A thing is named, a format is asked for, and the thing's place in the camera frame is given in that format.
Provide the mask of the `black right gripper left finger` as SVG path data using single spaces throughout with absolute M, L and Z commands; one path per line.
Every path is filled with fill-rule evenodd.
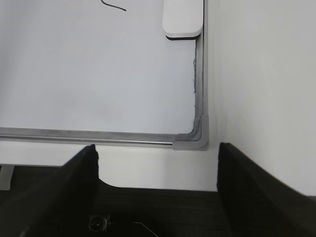
M 86 146 L 34 187 L 0 206 L 2 237 L 85 237 L 98 185 L 98 153 Z

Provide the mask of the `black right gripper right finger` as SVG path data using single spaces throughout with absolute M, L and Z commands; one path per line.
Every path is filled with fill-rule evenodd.
M 235 237 L 316 235 L 316 202 L 230 143 L 219 146 L 217 191 Z

